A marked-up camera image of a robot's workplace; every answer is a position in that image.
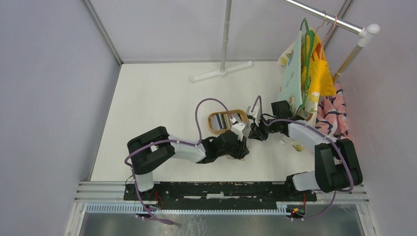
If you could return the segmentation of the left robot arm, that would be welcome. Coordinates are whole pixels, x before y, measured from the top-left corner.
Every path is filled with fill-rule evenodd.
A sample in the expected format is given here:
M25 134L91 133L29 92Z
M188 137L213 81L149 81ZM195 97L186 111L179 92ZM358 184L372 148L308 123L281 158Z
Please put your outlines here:
M146 201L154 196L152 172L167 160L184 159L197 164L209 164L223 156L241 160L250 153L246 141L246 137L226 131L217 137L192 142L170 135L166 127L159 126L127 143L129 155L125 164L132 169L135 193Z

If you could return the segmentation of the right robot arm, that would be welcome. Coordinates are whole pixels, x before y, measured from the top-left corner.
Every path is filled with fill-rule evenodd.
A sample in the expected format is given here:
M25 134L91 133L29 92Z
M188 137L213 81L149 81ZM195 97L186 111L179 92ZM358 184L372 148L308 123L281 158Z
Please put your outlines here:
M363 175L353 142L325 135L300 116L292 114L286 100L271 104L273 114L262 114L258 98L246 115L252 120L248 137L265 141L269 134L281 133L300 142L314 154L314 170L287 176L284 195L298 200L307 190L348 192L363 182Z

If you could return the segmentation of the wooden card tray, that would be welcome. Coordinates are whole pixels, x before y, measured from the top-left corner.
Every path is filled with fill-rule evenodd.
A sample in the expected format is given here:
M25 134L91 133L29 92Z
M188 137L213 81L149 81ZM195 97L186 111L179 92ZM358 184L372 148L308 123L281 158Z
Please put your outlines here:
M240 161L241 160L241 158L234 158L234 157L232 157L230 155L227 155L226 158L227 159L230 159L230 160L237 160L237 161Z

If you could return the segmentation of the tan oval card holder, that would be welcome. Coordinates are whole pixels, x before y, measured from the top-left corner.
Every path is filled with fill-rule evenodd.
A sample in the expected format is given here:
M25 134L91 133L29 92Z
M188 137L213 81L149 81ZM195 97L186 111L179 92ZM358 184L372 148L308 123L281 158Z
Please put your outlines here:
M231 110L231 114L237 121L248 123L248 118L243 110ZM232 123L228 113L224 111L210 114L208 116L208 126L211 133L219 135L230 130Z

